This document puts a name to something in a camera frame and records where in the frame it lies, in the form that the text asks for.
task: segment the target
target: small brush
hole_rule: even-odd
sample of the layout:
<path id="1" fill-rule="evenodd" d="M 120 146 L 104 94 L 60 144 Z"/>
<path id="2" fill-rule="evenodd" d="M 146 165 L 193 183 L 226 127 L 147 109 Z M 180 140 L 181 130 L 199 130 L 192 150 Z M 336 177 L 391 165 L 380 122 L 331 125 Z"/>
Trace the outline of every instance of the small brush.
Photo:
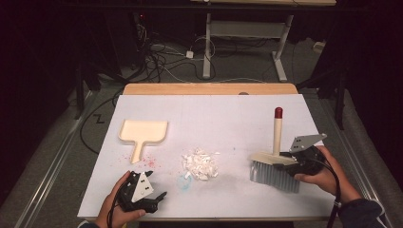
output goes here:
<path id="1" fill-rule="evenodd" d="M 250 180 L 274 186 L 285 192 L 297 193 L 299 190 L 299 181 L 291 177 L 286 171 L 276 169 L 277 164 L 290 165 L 297 163 L 294 159 L 281 156 L 279 153 L 281 129 L 282 108 L 277 107 L 275 109 L 273 153 L 259 152 L 250 157 L 253 161 Z"/>

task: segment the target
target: wooden dustpan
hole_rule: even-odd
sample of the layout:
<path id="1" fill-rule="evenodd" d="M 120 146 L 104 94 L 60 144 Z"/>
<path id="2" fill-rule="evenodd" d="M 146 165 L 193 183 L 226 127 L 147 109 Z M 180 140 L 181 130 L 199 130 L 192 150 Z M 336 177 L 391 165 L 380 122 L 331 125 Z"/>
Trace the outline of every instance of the wooden dustpan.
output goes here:
<path id="1" fill-rule="evenodd" d="M 131 163 L 141 159 L 142 149 L 146 143 L 160 143 L 165 138 L 168 122 L 124 120 L 119 138 L 125 142 L 134 142 Z"/>

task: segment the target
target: human hand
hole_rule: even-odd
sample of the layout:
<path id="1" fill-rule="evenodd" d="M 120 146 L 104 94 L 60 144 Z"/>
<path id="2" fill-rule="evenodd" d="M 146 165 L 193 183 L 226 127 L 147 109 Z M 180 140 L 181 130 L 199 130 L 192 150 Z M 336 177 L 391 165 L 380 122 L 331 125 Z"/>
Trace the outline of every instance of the human hand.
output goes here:
<path id="1" fill-rule="evenodd" d="M 112 206 L 113 200 L 119 190 L 119 187 L 127 180 L 130 172 L 127 171 L 115 184 L 109 195 L 106 196 L 104 203 L 102 204 L 100 213 L 95 220 L 100 228 L 107 228 L 107 214 Z M 124 212 L 120 206 L 116 206 L 113 211 L 112 227 L 122 228 L 126 223 L 132 220 L 136 220 L 145 215 L 145 210 L 136 210 L 132 212 Z"/>
<path id="2" fill-rule="evenodd" d="M 325 146 L 322 145 L 317 146 L 317 148 L 322 152 L 328 164 L 332 166 L 332 168 L 334 169 L 335 173 L 338 176 L 338 180 L 340 182 L 341 203 L 346 203 L 351 200 L 360 199 L 361 196 L 350 184 L 346 174 L 344 173 L 343 168 L 335 159 L 335 157 L 333 157 L 330 151 Z M 317 173 L 314 176 L 306 174 L 295 174 L 294 178 L 298 181 L 316 184 L 323 191 L 326 191 L 333 195 L 336 194 L 335 177 L 333 176 L 332 172 L 329 171 L 327 168 L 323 168 L 322 170 L 320 170 L 319 173 Z"/>

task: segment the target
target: white desk frame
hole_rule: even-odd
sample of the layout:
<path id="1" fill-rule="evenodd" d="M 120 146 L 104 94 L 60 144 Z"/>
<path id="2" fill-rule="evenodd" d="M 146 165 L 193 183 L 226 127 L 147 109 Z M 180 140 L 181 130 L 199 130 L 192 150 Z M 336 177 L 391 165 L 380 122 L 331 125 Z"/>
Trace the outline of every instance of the white desk frame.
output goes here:
<path id="1" fill-rule="evenodd" d="M 288 32 L 294 15 L 289 15 L 285 23 L 262 23 L 262 22 L 235 22 L 235 21 L 211 21 L 211 13 L 207 13 L 205 31 L 205 51 L 203 74 L 204 79 L 210 78 L 211 67 L 211 36 L 236 36 L 256 38 L 279 38 L 277 51 L 272 52 L 273 61 L 282 83 L 287 82 L 280 57 L 287 41 Z"/>
<path id="2" fill-rule="evenodd" d="M 214 0 L 217 3 L 243 3 L 242 0 Z M 333 6 L 335 0 L 259 0 L 247 1 L 249 4 L 274 4 L 274 5 L 303 5 L 303 6 Z M 278 49 L 272 52 L 272 58 L 278 73 L 280 82 L 287 82 L 280 57 L 284 50 L 285 42 L 293 22 L 294 15 L 288 15 L 284 23 L 240 22 L 240 21 L 212 21 L 211 13 L 207 13 L 205 30 L 205 51 L 203 74 L 204 79 L 210 78 L 211 72 L 211 36 L 255 37 L 255 38 L 279 38 Z"/>

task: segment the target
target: red brush tip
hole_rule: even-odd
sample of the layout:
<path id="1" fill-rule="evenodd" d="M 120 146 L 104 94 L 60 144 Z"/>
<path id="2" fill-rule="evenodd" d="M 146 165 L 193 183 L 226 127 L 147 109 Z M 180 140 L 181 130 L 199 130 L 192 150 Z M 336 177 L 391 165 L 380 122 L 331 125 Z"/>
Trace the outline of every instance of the red brush tip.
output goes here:
<path id="1" fill-rule="evenodd" d="M 282 108 L 281 107 L 276 107 L 275 118 L 276 119 L 282 119 Z"/>

